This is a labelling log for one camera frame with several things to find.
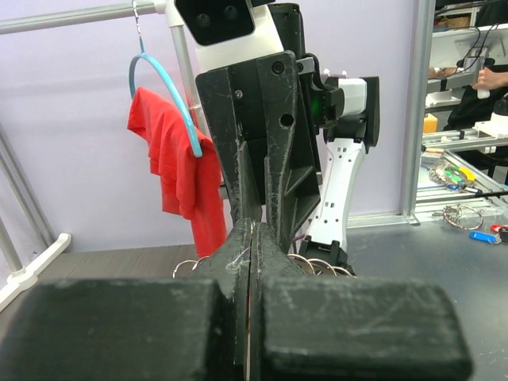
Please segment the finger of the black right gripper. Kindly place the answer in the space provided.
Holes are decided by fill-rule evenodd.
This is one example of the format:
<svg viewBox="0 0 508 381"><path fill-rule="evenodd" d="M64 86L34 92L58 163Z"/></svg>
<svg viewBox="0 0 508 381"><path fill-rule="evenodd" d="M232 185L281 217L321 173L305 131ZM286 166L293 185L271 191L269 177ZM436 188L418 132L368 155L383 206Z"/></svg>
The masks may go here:
<svg viewBox="0 0 508 381"><path fill-rule="evenodd" d="M235 222L259 222L263 215L264 104L258 63L230 64L196 78Z"/></svg>
<svg viewBox="0 0 508 381"><path fill-rule="evenodd" d="M298 230L320 202L306 108L291 51L256 62L267 133L264 159L267 223L288 252Z"/></svg>

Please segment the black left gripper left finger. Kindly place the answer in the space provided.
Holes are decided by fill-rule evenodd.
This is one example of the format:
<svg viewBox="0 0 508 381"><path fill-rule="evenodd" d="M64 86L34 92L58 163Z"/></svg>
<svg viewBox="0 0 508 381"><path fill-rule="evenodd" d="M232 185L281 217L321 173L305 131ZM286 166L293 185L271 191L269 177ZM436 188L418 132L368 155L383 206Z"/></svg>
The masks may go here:
<svg viewBox="0 0 508 381"><path fill-rule="evenodd" d="M241 380L252 222L189 275L35 286L1 343L4 380Z"/></svg>

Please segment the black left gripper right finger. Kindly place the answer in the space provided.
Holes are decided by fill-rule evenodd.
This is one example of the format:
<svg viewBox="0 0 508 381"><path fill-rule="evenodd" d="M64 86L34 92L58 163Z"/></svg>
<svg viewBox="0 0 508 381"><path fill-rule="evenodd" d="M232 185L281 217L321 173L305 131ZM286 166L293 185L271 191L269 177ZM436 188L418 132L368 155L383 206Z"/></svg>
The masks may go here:
<svg viewBox="0 0 508 381"><path fill-rule="evenodd" d="M467 380L472 358L438 285L271 272L287 260L259 223L251 248L253 380Z"/></svg>

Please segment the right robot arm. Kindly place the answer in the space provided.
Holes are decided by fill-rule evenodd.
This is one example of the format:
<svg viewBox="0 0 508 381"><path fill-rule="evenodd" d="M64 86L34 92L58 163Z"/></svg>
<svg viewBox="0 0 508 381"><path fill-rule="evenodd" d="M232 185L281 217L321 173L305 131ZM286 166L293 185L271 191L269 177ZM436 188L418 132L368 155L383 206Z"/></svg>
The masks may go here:
<svg viewBox="0 0 508 381"><path fill-rule="evenodd" d="M379 79L327 75L294 3L187 1L196 87L234 221L266 221L315 275L353 275L347 220L357 172L379 139Z"/></svg>

